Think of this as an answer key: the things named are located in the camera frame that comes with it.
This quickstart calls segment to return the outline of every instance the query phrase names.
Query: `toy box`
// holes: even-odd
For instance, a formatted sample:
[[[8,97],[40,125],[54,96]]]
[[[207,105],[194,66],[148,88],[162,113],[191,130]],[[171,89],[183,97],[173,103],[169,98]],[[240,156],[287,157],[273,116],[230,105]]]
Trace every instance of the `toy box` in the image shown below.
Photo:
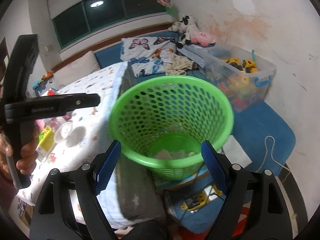
[[[203,51],[204,68],[209,82],[218,87],[230,100],[236,111],[242,111],[263,100],[276,66],[271,62],[255,56],[257,72],[246,73],[225,61],[239,58],[252,60],[252,53],[237,46],[225,49],[220,46]]]

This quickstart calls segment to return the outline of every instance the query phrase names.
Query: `white wall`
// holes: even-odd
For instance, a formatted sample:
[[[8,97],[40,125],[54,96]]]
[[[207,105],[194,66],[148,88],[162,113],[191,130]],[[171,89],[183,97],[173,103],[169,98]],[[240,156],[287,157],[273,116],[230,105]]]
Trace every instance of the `white wall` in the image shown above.
[[[320,203],[320,17],[316,10],[309,0],[172,2],[182,14],[197,18],[200,29],[215,34],[218,42],[255,49],[277,66],[265,101],[296,135],[287,164],[311,218]]]
[[[39,55],[44,68],[51,70],[61,62],[61,48],[49,16],[47,0],[28,0],[28,5],[32,33],[38,34]],[[49,45],[52,50],[47,51],[45,47]]]
[[[0,21],[0,40],[5,37],[9,54],[11,54],[17,38],[23,34],[32,34],[28,0],[13,0]],[[33,74],[30,75],[28,91],[34,95],[32,84],[45,74],[43,63],[38,57]]]

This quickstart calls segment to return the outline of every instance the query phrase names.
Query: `finger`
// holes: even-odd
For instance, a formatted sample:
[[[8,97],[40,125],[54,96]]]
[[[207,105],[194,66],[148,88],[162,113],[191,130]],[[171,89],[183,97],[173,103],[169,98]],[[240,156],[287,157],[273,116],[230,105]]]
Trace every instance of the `finger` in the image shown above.
[[[30,155],[28,157],[22,158],[17,161],[17,169],[18,170],[24,170],[28,167],[31,167],[36,162],[36,159],[38,158],[38,153],[34,153],[33,155]]]
[[[10,157],[13,153],[10,143],[7,142],[2,134],[0,136],[0,151],[8,157]]]
[[[38,143],[39,143],[38,138],[33,138],[29,143],[23,146],[21,149],[21,157],[25,158],[33,155],[38,146]]]
[[[40,133],[41,133],[40,127],[36,124],[35,127],[33,128],[32,137],[37,138],[40,135]]]
[[[30,167],[28,167],[24,170],[21,170],[20,172],[21,172],[21,174],[29,175],[35,170],[36,166],[37,166],[37,164],[33,163]]]

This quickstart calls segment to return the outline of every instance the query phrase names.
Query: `clothing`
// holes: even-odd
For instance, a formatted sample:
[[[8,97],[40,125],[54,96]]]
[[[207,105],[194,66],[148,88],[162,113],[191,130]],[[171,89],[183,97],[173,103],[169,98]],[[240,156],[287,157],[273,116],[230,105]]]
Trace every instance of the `clothing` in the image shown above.
[[[193,69],[193,61],[190,61],[187,57],[178,56],[170,51],[163,50],[161,52],[161,59],[164,62],[166,75],[186,75],[186,70]]]
[[[4,206],[5,210],[9,210],[11,203],[18,193],[18,190],[15,189],[11,180],[8,180],[1,172],[0,172],[0,201]]]

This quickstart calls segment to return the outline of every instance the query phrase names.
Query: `wooden bed frame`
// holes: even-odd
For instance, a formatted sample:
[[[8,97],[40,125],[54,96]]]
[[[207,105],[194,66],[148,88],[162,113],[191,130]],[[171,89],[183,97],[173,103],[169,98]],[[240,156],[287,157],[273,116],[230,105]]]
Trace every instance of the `wooden bed frame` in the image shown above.
[[[132,30],[132,31],[129,31],[129,32],[126,32],[126,33],[122,33],[120,35],[108,38],[108,39],[106,39],[104,41],[96,43],[96,44],[94,44],[92,46],[89,46],[89,47],[77,52],[76,54],[72,55],[71,57],[63,60],[62,62],[60,62],[59,64],[54,66],[51,70],[53,72],[57,72],[58,70],[60,70],[63,67],[65,67],[66,65],[74,62],[78,58],[81,58],[87,52],[89,52],[89,51],[97,51],[97,50],[99,50],[101,48],[110,46],[110,45],[112,45],[114,43],[117,43],[117,42],[121,41],[122,38],[130,38],[130,37],[140,36],[140,35],[143,35],[143,34],[146,34],[146,33],[153,33],[153,32],[167,30],[171,25],[172,25],[172,23],[163,23],[163,24],[158,24],[158,25],[152,25],[152,26],[148,26],[148,27]]]

